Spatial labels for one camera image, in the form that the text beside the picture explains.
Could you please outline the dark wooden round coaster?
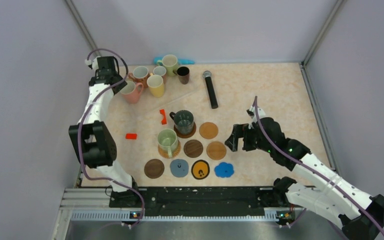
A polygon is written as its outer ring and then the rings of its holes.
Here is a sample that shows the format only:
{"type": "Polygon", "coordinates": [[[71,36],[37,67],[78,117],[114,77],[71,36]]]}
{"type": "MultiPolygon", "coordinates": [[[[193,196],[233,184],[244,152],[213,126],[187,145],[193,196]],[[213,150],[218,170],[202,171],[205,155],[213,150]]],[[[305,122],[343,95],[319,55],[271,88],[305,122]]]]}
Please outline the dark wooden round coaster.
{"type": "Polygon", "coordinates": [[[178,131],[178,129],[176,128],[176,126],[173,127],[173,130],[175,131],[175,133],[176,133],[176,135],[177,135],[178,138],[188,139],[188,138],[192,137],[192,136],[195,134],[195,132],[196,132],[196,130],[197,130],[197,125],[196,125],[196,123],[194,123],[194,124],[193,124],[193,128],[192,128],[192,131],[191,131],[190,133],[188,133],[188,134],[181,134],[181,133],[178,131]]]}

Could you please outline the tan wooden round coaster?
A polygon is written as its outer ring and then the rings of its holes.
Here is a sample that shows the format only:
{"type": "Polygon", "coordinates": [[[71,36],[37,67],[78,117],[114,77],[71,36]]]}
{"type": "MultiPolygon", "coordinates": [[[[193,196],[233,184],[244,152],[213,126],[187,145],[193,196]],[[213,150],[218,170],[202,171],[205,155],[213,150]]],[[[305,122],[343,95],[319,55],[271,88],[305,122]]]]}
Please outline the tan wooden round coaster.
{"type": "Polygon", "coordinates": [[[208,144],[206,153],[210,159],[218,161],[222,160],[226,156],[227,149],[222,142],[213,141],[208,144]]]}

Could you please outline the light brown round coaster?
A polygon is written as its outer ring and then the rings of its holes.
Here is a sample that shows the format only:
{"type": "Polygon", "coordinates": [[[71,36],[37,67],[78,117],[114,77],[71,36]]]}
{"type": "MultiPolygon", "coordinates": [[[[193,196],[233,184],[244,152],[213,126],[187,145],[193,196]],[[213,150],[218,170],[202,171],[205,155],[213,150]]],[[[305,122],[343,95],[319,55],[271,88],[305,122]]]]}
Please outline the light brown round coaster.
{"type": "Polygon", "coordinates": [[[204,138],[204,139],[214,139],[219,133],[218,126],[213,123],[213,122],[204,122],[200,127],[199,127],[199,134],[204,138]]]}

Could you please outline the yellow mug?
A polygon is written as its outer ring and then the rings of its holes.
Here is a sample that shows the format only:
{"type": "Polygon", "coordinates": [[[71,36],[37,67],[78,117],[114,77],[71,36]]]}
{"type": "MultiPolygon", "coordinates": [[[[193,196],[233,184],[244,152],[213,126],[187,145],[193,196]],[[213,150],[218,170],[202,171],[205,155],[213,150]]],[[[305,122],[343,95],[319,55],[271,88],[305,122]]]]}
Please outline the yellow mug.
{"type": "Polygon", "coordinates": [[[147,79],[147,85],[151,94],[156,98],[161,98],[165,93],[164,79],[160,75],[151,75],[147,79]]]}

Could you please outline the brown mug white interior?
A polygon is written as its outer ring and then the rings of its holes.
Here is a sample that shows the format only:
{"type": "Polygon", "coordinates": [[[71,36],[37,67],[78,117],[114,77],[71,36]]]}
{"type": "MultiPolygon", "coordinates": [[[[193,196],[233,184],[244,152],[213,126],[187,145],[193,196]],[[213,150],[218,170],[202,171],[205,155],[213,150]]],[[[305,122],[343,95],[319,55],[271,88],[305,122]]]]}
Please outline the brown mug white interior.
{"type": "Polygon", "coordinates": [[[142,83],[144,88],[148,88],[147,80],[150,77],[149,69],[146,66],[137,66],[128,77],[136,83],[142,83]]]}

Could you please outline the dark walnut round coaster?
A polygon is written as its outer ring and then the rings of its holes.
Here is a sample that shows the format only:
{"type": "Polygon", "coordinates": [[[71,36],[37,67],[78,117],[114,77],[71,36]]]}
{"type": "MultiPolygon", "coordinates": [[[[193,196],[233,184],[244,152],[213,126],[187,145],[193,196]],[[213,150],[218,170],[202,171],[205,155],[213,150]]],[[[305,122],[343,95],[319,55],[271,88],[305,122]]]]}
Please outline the dark walnut round coaster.
{"type": "Polygon", "coordinates": [[[185,155],[189,158],[199,157],[203,153],[203,150],[203,144],[199,140],[195,139],[187,141],[183,147],[185,155]]]}

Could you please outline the blue cloud shaped coaster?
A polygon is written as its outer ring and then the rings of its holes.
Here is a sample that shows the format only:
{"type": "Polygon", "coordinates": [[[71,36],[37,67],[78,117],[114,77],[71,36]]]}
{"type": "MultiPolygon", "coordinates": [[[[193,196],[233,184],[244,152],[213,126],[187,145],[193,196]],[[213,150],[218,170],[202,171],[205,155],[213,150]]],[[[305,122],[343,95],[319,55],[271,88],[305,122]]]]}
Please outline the blue cloud shaped coaster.
{"type": "Polygon", "coordinates": [[[214,168],[214,173],[218,178],[230,178],[235,170],[231,163],[221,162],[214,168]]]}

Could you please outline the walnut grooved round coaster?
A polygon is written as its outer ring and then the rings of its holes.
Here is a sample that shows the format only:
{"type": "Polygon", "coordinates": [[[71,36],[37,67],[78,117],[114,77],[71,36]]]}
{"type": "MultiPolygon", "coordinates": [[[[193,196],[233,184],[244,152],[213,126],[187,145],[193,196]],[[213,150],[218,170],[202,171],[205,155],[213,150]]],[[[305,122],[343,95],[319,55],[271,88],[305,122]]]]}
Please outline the walnut grooved round coaster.
{"type": "Polygon", "coordinates": [[[159,178],[165,171],[165,165],[160,159],[151,159],[144,166],[144,174],[150,179],[159,178]]]}

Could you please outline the dark green mug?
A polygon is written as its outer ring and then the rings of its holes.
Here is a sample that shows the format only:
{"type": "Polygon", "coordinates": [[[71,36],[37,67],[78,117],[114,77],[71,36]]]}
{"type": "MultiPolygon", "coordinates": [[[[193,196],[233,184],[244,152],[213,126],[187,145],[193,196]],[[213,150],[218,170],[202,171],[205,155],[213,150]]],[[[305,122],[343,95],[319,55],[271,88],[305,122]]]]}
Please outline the dark green mug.
{"type": "Polygon", "coordinates": [[[175,129],[182,135],[188,135],[193,131],[195,119],[194,115],[188,110],[179,110],[170,112],[170,118],[173,120],[175,129]]]}

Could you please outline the orange black smiley coaster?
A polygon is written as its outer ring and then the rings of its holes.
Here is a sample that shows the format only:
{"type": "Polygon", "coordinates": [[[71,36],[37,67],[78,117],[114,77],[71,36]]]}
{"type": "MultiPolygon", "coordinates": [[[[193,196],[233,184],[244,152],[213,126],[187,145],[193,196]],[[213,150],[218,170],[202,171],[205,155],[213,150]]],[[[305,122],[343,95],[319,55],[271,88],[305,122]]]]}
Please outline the orange black smiley coaster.
{"type": "Polygon", "coordinates": [[[191,167],[191,174],[196,180],[203,180],[210,174],[210,165],[207,161],[199,159],[191,167]]]}

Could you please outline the light green mug front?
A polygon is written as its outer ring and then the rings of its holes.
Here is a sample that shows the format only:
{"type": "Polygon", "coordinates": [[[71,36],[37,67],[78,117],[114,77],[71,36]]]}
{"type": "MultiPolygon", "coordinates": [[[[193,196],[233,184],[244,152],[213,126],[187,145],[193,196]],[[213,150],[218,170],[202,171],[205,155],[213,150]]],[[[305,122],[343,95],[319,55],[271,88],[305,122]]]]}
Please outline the light green mug front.
{"type": "Polygon", "coordinates": [[[161,130],[157,135],[158,150],[168,158],[172,158],[176,149],[179,146],[179,140],[176,132],[173,129],[161,130]]]}

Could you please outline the pink mug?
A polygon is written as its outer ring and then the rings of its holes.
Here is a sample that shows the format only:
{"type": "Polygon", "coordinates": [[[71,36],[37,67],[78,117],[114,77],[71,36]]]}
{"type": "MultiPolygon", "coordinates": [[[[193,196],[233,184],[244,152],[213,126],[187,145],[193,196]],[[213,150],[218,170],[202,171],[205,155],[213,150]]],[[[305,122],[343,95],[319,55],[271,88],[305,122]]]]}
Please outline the pink mug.
{"type": "Polygon", "coordinates": [[[144,90],[144,85],[141,82],[126,81],[126,86],[120,90],[124,100],[129,104],[136,104],[144,90]]]}

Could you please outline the small grey blue mug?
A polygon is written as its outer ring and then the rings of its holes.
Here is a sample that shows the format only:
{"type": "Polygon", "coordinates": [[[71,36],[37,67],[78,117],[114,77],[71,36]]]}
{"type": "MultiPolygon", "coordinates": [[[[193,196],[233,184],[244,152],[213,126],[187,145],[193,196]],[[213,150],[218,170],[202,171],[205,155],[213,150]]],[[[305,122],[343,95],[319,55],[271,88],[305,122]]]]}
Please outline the small grey blue mug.
{"type": "Polygon", "coordinates": [[[164,66],[156,66],[153,70],[152,73],[154,75],[161,76],[163,79],[163,83],[167,83],[167,69],[164,66]]]}

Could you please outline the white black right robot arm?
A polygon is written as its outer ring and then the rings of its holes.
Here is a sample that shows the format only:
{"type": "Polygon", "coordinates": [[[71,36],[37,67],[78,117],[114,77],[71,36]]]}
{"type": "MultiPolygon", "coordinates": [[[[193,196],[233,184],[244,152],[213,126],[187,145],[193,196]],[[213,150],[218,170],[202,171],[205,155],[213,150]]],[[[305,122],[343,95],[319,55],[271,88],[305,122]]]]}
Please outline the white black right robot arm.
{"type": "Polygon", "coordinates": [[[285,137],[271,117],[234,124],[225,145],[238,150],[267,152],[280,166],[310,181],[306,187],[290,177],[274,182],[273,200],[279,206],[289,203],[306,208],[338,227],[349,240],[374,240],[384,237],[384,196],[372,196],[323,164],[311,150],[296,139],[285,137]]]}

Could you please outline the grey smiley silicone coaster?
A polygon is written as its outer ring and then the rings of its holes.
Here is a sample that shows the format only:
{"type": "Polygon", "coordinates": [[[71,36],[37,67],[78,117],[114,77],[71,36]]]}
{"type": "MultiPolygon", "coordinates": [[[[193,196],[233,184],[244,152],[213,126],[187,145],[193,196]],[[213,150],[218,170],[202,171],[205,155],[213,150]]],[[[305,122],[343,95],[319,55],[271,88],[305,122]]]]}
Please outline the grey smiley silicone coaster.
{"type": "Polygon", "coordinates": [[[183,178],[189,173],[189,163],[184,159],[174,159],[171,161],[170,172],[176,178],[183,178]]]}

